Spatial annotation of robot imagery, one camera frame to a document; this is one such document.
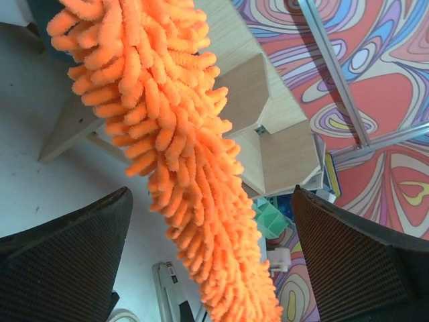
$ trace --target yellow object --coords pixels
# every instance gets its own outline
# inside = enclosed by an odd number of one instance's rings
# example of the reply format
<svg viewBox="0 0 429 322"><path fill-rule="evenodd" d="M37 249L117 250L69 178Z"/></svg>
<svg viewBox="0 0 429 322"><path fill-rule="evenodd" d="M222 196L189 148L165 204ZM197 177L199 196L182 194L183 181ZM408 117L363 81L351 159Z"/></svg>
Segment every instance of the yellow object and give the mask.
<svg viewBox="0 0 429 322"><path fill-rule="evenodd" d="M206 15L192 0L60 0L52 45L82 64L73 91L127 146L127 176L149 175L150 209L165 216L213 321L280 321L282 308L259 263L252 200L241 188L239 146L218 117L227 89L205 52Z"/></svg>

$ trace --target orange chenille duster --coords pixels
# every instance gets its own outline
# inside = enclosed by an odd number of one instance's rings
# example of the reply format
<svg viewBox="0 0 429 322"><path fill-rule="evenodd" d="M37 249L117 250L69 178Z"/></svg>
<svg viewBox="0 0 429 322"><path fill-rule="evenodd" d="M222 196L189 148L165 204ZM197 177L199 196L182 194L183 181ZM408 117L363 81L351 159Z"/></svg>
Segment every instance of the orange chenille duster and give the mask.
<svg viewBox="0 0 429 322"><path fill-rule="evenodd" d="M212 89L216 56L194 55L210 44L206 14L193 0L60 2L48 33L82 63L68 72L72 89L127 147L126 175L149 176L150 209L165 217L212 320L280 321L252 200L237 176L240 148L222 138L232 126L218 117L228 90Z"/></svg>

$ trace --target ribbed texture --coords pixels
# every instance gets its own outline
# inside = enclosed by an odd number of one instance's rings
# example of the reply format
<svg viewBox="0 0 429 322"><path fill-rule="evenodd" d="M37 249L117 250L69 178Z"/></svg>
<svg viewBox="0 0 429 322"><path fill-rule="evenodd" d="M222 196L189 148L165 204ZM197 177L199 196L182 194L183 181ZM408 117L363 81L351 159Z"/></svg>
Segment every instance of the ribbed texture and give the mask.
<svg viewBox="0 0 429 322"><path fill-rule="evenodd" d="M106 320L131 216L123 192L73 213L66 228L43 227L0 263L0 321ZM0 250L12 239L0 239Z"/></svg>
<svg viewBox="0 0 429 322"><path fill-rule="evenodd" d="M346 321L410 300L394 250L342 223L302 190L292 206L322 321Z"/></svg>
<svg viewBox="0 0 429 322"><path fill-rule="evenodd" d="M239 147L222 138L232 126L218 117L228 90L213 90L216 56L194 55L210 44L206 14L192 0L61 2L48 33L83 63L69 70L73 91L107 118L113 143L128 147L126 175L149 175L150 209L165 216L212 320L280 321L237 176Z"/></svg>

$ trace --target white surface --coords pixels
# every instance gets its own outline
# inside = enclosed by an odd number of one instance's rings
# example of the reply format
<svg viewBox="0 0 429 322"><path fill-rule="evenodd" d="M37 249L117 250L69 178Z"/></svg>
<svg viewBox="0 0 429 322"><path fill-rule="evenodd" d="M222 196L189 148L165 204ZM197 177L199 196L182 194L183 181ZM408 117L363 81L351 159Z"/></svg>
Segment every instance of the white surface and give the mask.
<svg viewBox="0 0 429 322"><path fill-rule="evenodd" d="M0 22L25 26L32 21L26 0L0 0Z"/></svg>
<svg viewBox="0 0 429 322"><path fill-rule="evenodd" d="M121 162L86 142L52 163L37 162L42 144L71 94L66 68L40 56L38 48L40 44L23 28L0 23L0 237L128 186L134 208L115 283L121 297L117 307L129 309L141 321L160 321L151 267L172 260L196 314L198 287L175 260L176 247L165 237L163 219L148 211L144 178L125 178Z"/></svg>

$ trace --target orange fluffy duster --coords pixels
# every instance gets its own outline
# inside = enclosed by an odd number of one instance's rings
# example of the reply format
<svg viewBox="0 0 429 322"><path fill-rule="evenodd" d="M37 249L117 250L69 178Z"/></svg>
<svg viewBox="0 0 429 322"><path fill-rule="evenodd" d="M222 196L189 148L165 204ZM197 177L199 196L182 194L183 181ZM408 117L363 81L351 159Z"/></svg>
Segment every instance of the orange fluffy duster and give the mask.
<svg viewBox="0 0 429 322"><path fill-rule="evenodd" d="M127 146L127 176L149 175L150 209L165 216L213 321L280 321L282 308L260 264L252 201L237 177L239 146L217 115L227 89L213 90L219 68L206 15L192 0L60 0L48 25L52 45L82 64L73 91L106 118Z"/></svg>

